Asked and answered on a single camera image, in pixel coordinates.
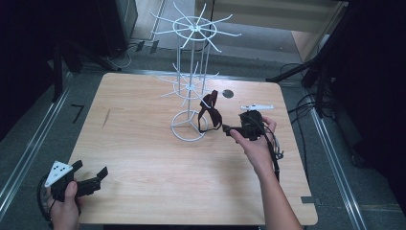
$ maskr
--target black device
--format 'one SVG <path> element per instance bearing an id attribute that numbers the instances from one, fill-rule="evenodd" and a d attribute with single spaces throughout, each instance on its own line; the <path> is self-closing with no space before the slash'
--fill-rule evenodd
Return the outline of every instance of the black device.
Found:
<path id="1" fill-rule="evenodd" d="M 250 141 L 255 141 L 265 133 L 262 116 L 257 110 L 248 110 L 239 114 L 241 127 L 223 125 L 223 131 L 226 136 L 231 136 L 230 130 L 237 130 L 241 136 L 248 138 Z"/>
<path id="2" fill-rule="evenodd" d="M 268 128 L 268 131 L 272 134 L 272 142 L 269 140 L 266 135 L 265 125 L 262 121 L 262 115 L 257 110 L 248 110 L 244 113 L 239 114 L 241 120 L 241 127 L 238 126 L 227 126 L 223 124 L 223 131 L 226 133 L 226 136 L 231 136 L 230 130 L 237 130 L 241 136 L 248 138 L 250 141 L 256 141 L 263 136 L 266 139 L 266 143 L 269 148 L 269 153 L 274 164 L 274 173 L 278 181 L 280 180 L 280 167 L 278 160 L 283 158 L 283 152 L 280 152 L 280 147 L 278 139 L 275 134 Z"/>
<path id="3" fill-rule="evenodd" d="M 72 170 L 63 175 L 58 181 L 56 181 L 54 184 L 51 185 L 51 196 L 53 197 L 54 200 L 58 200 L 60 202 L 65 201 L 65 190 L 68 184 L 75 179 L 75 172 L 80 169 L 83 166 L 81 160 L 75 162 L 72 165 Z M 51 216 L 50 216 L 50 211 L 52 209 L 52 206 L 48 210 L 48 205 L 47 205 L 47 194 L 46 192 L 41 193 L 41 189 L 43 188 L 44 181 L 47 179 L 49 176 L 49 173 L 46 173 L 41 180 L 38 183 L 37 187 L 37 201 L 38 201 L 38 206 L 39 210 L 42 213 L 42 216 L 45 218 L 47 221 L 51 221 Z M 83 180 L 83 181 L 78 181 L 78 191 L 75 196 L 75 200 L 78 205 L 78 197 L 81 196 L 88 196 L 92 195 L 95 191 L 101 189 L 101 183 L 102 180 L 108 175 L 108 170 L 107 167 L 104 167 L 99 173 L 96 174 L 96 177 L 93 177 L 91 179 Z M 78 205 L 78 210 L 79 214 L 81 212 L 81 209 Z"/>

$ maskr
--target white wire rack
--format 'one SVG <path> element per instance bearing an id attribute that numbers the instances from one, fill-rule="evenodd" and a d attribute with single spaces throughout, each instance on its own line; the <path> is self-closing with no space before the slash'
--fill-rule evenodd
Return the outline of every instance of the white wire rack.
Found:
<path id="1" fill-rule="evenodd" d="M 228 20 L 232 17 L 232 14 L 220 20 L 210 21 L 202 17 L 204 11 L 206 10 L 206 4 L 204 5 L 203 10 L 199 16 L 186 16 L 176 7 L 175 3 L 173 3 L 173 6 L 181 14 L 181 17 L 176 20 L 166 19 L 152 13 L 152 16 L 154 16 L 155 18 L 172 23 L 172 30 L 164 32 L 152 32 L 153 34 L 162 35 L 174 33 L 177 35 L 176 64 L 173 63 L 173 67 L 177 73 L 177 78 L 176 80 L 159 78 L 161 81 L 167 81 L 173 85 L 173 90 L 168 94 L 162 95 L 161 97 L 176 94 L 178 97 L 184 99 L 181 107 L 183 107 L 185 104 L 188 104 L 187 110 L 181 111 L 175 115 L 171 123 L 171 129 L 173 134 L 181 140 L 196 141 L 202 138 L 205 132 L 200 132 L 198 127 L 195 125 L 194 117 L 198 114 L 198 112 L 191 109 L 191 100 L 199 99 L 203 104 L 210 108 L 203 101 L 205 93 L 211 91 L 206 88 L 206 81 L 218 75 L 217 73 L 214 76 L 207 76 L 207 67 L 209 64 L 211 47 L 214 47 L 216 51 L 221 53 L 221 51 L 213 44 L 212 38 L 215 37 L 217 34 L 229 36 L 240 36 L 241 34 L 229 34 L 221 32 L 215 25 L 218 22 Z M 201 53 L 200 61 L 194 63 L 195 55 L 197 53 L 196 43 L 198 42 L 201 43 L 202 47 L 201 50 L 198 51 Z M 192 44 L 191 62 L 189 69 L 190 71 L 188 74 L 185 74 L 181 71 L 181 56 L 183 53 L 182 51 L 186 48 L 188 43 Z M 208 129 L 209 124 L 204 116 L 202 117 L 202 119 L 204 121 L 203 130 L 206 130 Z M 195 130 L 195 135 L 193 137 L 185 137 L 184 134 L 181 134 L 185 126 L 192 127 Z"/>

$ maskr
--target white plastic piece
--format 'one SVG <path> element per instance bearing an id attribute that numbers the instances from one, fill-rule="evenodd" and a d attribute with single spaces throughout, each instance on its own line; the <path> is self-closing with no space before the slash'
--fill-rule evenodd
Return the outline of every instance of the white plastic piece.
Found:
<path id="1" fill-rule="evenodd" d="M 263 110 L 263 109 L 273 109 L 274 105 L 262 105 L 262 104 L 252 104 L 247 106 L 242 106 L 241 110 Z"/>
<path id="2" fill-rule="evenodd" d="M 73 169 L 72 166 L 63 164 L 59 161 L 55 161 L 51 168 L 50 174 L 48 175 L 47 181 L 45 181 L 45 188 L 50 187 L 55 182 L 57 182 L 62 176 L 67 174 Z"/>

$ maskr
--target black cabinet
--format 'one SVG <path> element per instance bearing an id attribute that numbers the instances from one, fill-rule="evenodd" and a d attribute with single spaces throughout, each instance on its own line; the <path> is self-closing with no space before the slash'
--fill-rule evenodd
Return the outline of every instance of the black cabinet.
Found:
<path id="1" fill-rule="evenodd" d="M 406 2 L 368 1 L 350 28 L 347 43 L 329 66 L 336 78 L 334 95 L 351 122 L 338 121 L 343 130 L 358 131 L 352 149 L 375 167 L 406 210 Z"/>

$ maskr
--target finger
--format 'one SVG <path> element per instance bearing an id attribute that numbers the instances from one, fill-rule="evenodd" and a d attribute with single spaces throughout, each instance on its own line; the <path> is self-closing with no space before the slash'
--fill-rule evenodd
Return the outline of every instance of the finger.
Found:
<path id="1" fill-rule="evenodd" d="M 245 149 L 248 141 L 235 129 L 231 129 L 230 134 Z"/>
<path id="2" fill-rule="evenodd" d="M 268 117 L 262 117 L 262 120 L 268 125 L 268 128 L 272 131 L 275 132 L 275 128 L 277 127 L 277 123 L 268 118 Z"/>
<path id="3" fill-rule="evenodd" d="M 78 183 L 76 181 L 71 181 L 65 190 L 65 202 L 75 203 L 75 195 L 78 191 Z"/>

